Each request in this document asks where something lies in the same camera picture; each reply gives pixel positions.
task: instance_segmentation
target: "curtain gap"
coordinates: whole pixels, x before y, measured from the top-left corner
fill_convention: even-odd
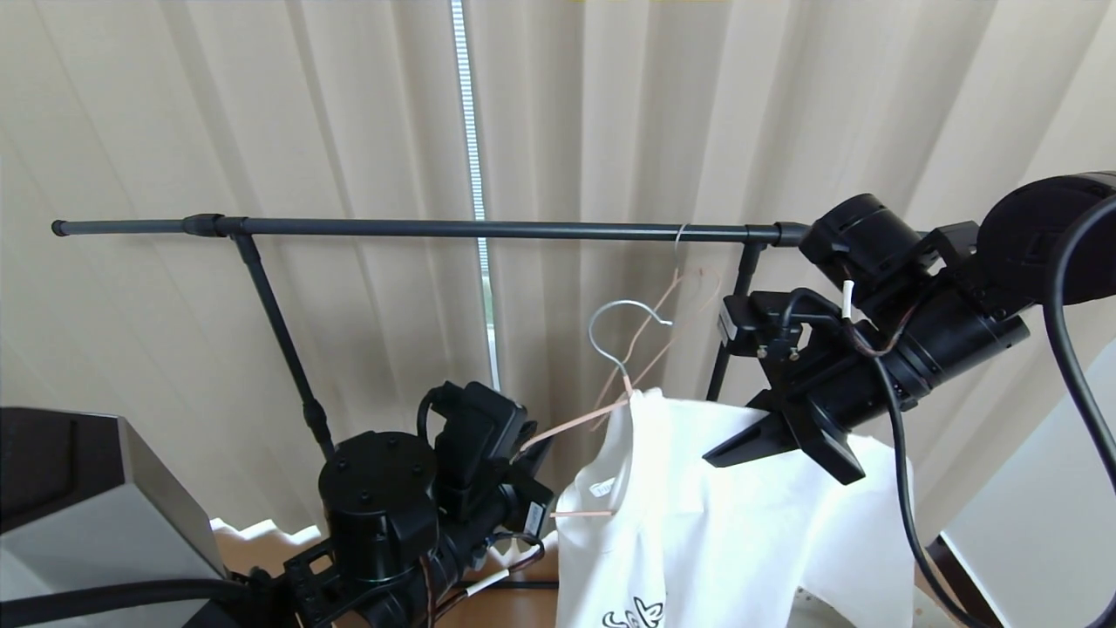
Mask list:
[[[458,79],[461,86],[461,108],[465,122],[465,151],[469,156],[469,182],[473,196],[473,219],[484,220],[484,191],[481,181],[481,156],[477,143],[477,116],[473,109],[473,76],[469,66],[469,42],[462,0],[450,0],[453,16],[453,45],[458,52]],[[488,335],[489,369],[492,389],[500,390],[500,367],[497,363],[497,330],[492,306],[492,281],[489,274],[488,239],[477,239],[477,255],[481,264],[481,300],[484,303],[484,328]]]

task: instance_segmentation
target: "curtain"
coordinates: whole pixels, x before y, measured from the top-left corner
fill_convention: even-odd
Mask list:
[[[1107,2],[512,2],[465,0],[489,218],[811,222],[870,191],[916,229],[984,213],[1016,186],[1116,164],[1116,11]],[[610,370],[586,323],[617,298],[654,303],[668,243],[490,243],[507,394],[562,422],[593,409]],[[642,387],[701,397],[716,349],[713,290],[739,247],[683,243],[679,330]],[[792,249],[769,249],[753,289],[836,290]],[[1088,363],[1116,303],[1071,308]],[[623,355],[645,319],[609,313]],[[943,386],[906,417],[921,534],[941,530],[1062,394],[1038,311],[1032,339]],[[652,326],[633,371],[666,342]],[[763,387],[734,359],[722,402]],[[622,393],[614,384],[608,402]],[[864,432],[889,442],[885,422]],[[600,435],[558,438],[557,486]]]
[[[449,2],[0,3],[4,405],[127,417],[237,528],[321,523],[235,247],[50,222],[471,219],[462,124]],[[257,240],[335,442],[489,381],[475,242]]]

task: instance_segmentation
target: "dark brown baseboard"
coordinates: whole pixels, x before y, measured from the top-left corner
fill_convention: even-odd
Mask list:
[[[984,599],[984,595],[980,592],[969,572],[961,566],[958,557],[953,555],[953,550],[950,549],[944,539],[941,537],[934,539],[934,542],[926,548],[926,553],[930,554],[930,560],[934,561],[937,570],[942,572],[945,584],[953,590],[958,602],[969,615],[975,617],[985,626],[1003,628],[1003,624],[1000,622],[995,612],[992,611],[992,607]]]

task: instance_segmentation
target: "horizontal bar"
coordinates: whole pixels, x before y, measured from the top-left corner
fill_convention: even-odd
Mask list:
[[[529,238],[560,240],[657,240],[756,242],[795,247],[807,225],[655,224],[616,222],[501,222],[475,220],[344,220],[315,218],[229,218],[202,214],[182,220],[56,220],[58,235],[90,233],[174,233],[200,235],[372,235],[425,238]]]

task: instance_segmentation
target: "brown floor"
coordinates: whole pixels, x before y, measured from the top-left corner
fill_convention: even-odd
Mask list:
[[[218,547],[225,566],[232,571],[247,573],[254,566],[271,574],[282,571],[282,562],[309,547],[288,544],[278,534],[244,541],[223,531],[217,533]],[[558,558],[547,555],[538,564],[518,574],[526,580],[557,580]],[[921,573],[915,573],[915,586],[934,597]],[[465,600],[437,622],[440,628],[471,628],[475,626],[551,627],[555,625],[558,592],[554,590],[488,590],[483,596]],[[341,618],[338,628],[366,628],[359,618]]]

